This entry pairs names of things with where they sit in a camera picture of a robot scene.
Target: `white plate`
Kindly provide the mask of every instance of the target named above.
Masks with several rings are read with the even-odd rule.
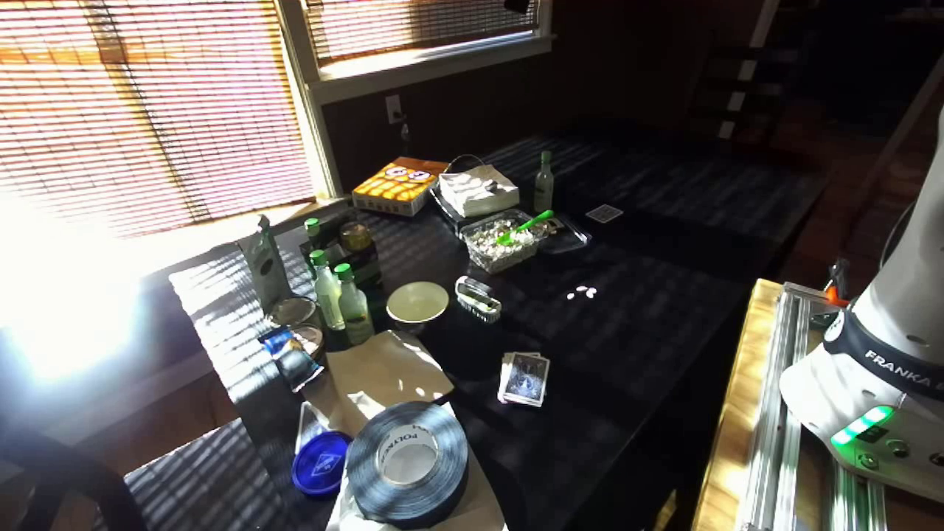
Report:
[[[443,316],[447,293],[440,284],[403,284],[387,297],[387,316],[400,325],[425,325]]]

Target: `black table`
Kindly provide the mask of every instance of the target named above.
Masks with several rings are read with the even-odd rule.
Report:
[[[719,365],[724,362],[736,334],[732,322],[739,322],[732,316],[739,304],[739,284],[748,287],[752,266],[786,245],[786,232],[795,229],[816,195],[809,181],[785,181],[775,170],[727,156],[724,173],[733,170],[739,181],[747,173],[752,192],[719,192],[723,185],[701,181],[705,169],[719,169],[710,151],[688,151],[683,164],[677,164],[677,151],[640,153],[634,151],[640,144],[629,135],[534,135],[493,153],[493,161],[524,181],[527,164],[536,161],[536,151],[546,144],[555,144],[558,176],[565,192],[561,206],[571,217],[599,200],[602,188],[620,184],[620,169],[636,185],[648,173],[651,185],[663,188],[667,210],[657,210],[657,200],[630,203],[645,195],[604,192],[629,215],[620,223],[586,228],[596,232],[586,251],[534,256],[488,276],[505,302],[497,325],[481,325],[450,304],[419,335],[459,390],[453,411],[509,527],[571,526],[581,504],[617,461],[630,452],[671,393],[701,377],[689,371],[698,371],[708,358],[719,358]],[[676,169],[676,181],[667,181],[657,169]],[[692,206],[698,200],[714,200],[714,210],[723,206],[723,212],[705,220]],[[375,229],[387,293],[406,279],[435,279],[450,288],[453,276],[468,268],[462,245],[434,210],[419,217],[365,212],[359,217]],[[670,228],[680,251],[651,245],[657,238],[651,237],[655,228]],[[717,256],[717,247],[723,247],[717,241],[736,241],[736,253]],[[280,237],[280,251],[292,288],[311,296],[297,245],[300,229],[288,228]],[[717,260],[727,260],[733,275],[714,268]],[[267,355],[255,344],[255,334],[267,322],[252,302],[238,247],[217,247],[185,263],[170,275],[170,284],[297,527],[322,527],[329,504],[310,501],[288,483],[297,397],[280,386]],[[509,349],[539,349],[552,358],[543,411],[502,406],[494,400],[497,358]]]

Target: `window blind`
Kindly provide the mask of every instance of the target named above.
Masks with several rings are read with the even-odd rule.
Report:
[[[311,195],[267,0],[0,4],[0,210],[108,237]]]
[[[317,64],[536,30],[505,0],[307,0],[307,18]]]

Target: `wall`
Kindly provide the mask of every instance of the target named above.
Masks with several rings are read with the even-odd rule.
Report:
[[[574,119],[671,130],[710,40],[747,40],[763,0],[558,0],[555,52],[398,89],[413,141],[382,94],[325,107],[341,188],[398,153],[487,153]]]

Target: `table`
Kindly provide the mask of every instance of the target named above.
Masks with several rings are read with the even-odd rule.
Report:
[[[604,195],[624,217],[593,228],[596,241],[581,253],[536,256],[488,276],[505,304],[494,327],[450,304],[419,335],[459,390],[453,411],[509,527],[583,526],[583,501],[630,453],[671,393],[680,383],[723,380],[739,288],[758,263],[786,245],[816,198],[810,181],[719,161],[708,151],[648,151],[630,139],[578,130],[494,151],[493,161],[524,184],[536,151],[555,141],[561,210],[578,217],[586,200]],[[714,184],[723,173],[733,173],[727,184],[747,188],[724,192]],[[434,210],[419,217],[362,212],[359,220],[378,238],[387,293],[406,279],[450,287],[468,268],[462,245]],[[657,241],[660,228],[677,245]],[[292,288],[311,296],[297,256],[300,229],[282,228],[278,241]],[[288,486],[297,397],[280,386],[255,344],[267,322],[252,302],[238,247],[223,245],[180,266],[170,284],[297,527],[322,527],[329,504]],[[497,358],[512,349],[552,358],[543,411],[494,400]],[[692,417],[710,417],[710,394],[688,394],[688,403]],[[671,436],[667,446],[677,453],[689,449],[688,436],[705,440],[708,449],[698,418],[680,418]]]
[[[758,400],[766,386],[766,355],[775,325],[775,309],[785,287],[773,279],[758,279],[752,287],[748,309],[744,316],[744,330],[736,343],[736,358],[732,365],[732,380],[724,390],[723,412],[717,418],[714,452],[705,465],[705,481],[696,504],[692,527],[698,531],[727,531],[736,527],[736,511],[747,499],[748,449],[758,430]],[[825,527],[825,489],[828,489],[832,458],[819,446],[806,446],[798,458],[798,486],[795,486],[795,520],[803,527]],[[919,501],[915,496],[887,489],[887,527],[941,527],[944,507]]]

